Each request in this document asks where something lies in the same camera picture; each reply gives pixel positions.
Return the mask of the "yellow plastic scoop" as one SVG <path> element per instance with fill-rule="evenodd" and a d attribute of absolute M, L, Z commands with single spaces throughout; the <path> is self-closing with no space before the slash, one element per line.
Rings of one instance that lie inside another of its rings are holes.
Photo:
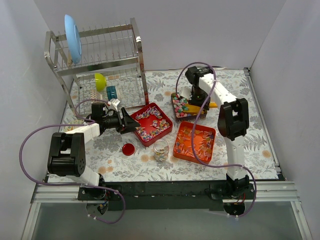
<path fill-rule="evenodd" d="M 209 108 L 217 108 L 218 105 L 215 103 L 215 102 L 211 102 L 209 104 Z M 200 106 L 196 106 L 196 105 L 192 105 L 192 104 L 188 104 L 186 103 L 184 105 L 184 109 L 183 109 L 183 112 L 184 113 L 187 113 L 187 114 L 197 114 L 199 111 L 200 111 Z"/>

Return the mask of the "red tray swirl lollipops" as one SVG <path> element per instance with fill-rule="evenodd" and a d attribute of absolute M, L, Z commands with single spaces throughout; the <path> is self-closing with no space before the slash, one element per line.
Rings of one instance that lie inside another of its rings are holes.
<path fill-rule="evenodd" d="M 170 118 L 154 102 L 130 115 L 139 126 L 135 130 L 144 147 L 149 147 L 173 130 Z"/>

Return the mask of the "orange tray clear lollipops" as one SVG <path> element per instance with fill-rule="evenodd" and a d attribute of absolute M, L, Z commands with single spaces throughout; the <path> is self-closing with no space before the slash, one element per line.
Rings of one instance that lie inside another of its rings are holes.
<path fill-rule="evenodd" d="M 181 160 L 200 164 L 192 150 L 193 126 L 194 124 L 191 122 L 181 122 L 173 146 L 173 156 Z M 196 125 L 193 147 L 198 158 L 205 164 L 209 164 L 212 160 L 215 137 L 216 130 L 214 128 Z"/>

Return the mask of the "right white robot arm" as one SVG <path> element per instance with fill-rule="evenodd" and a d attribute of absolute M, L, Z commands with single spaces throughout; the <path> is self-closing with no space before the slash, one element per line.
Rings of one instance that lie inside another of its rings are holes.
<path fill-rule="evenodd" d="M 217 128 L 223 136 L 227 151 L 226 183 L 221 193 L 237 199 L 249 189 L 249 176 L 245 166 L 245 135 L 249 128 L 249 107 L 245 98 L 230 93 L 222 83 L 216 80 L 215 71 L 207 66 L 189 67 L 185 77 L 192 85 L 191 102 L 208 107 L 209 101 L 216 103 L 219 109 Z"/>

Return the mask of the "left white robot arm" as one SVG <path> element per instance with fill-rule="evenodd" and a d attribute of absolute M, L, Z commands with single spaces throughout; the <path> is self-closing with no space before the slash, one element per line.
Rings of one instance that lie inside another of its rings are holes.
<path fill-rule="evenodd" d="M 86 143 L 99 137 L 108 129 L 120 134 L 134 132 L 140 124 L 124 107 L 120 111 L 108 109 L 104 103 L 93 103 L 87 125 L 67 132 L 56 132 L 51 137 L 47 170 L 50 174 L 66 177 L 78 184 L 90 185 L 89 194 L 95 200 L 106 196 L 106 187 L 101 184 L 102 176 L 86 163 Z"/>

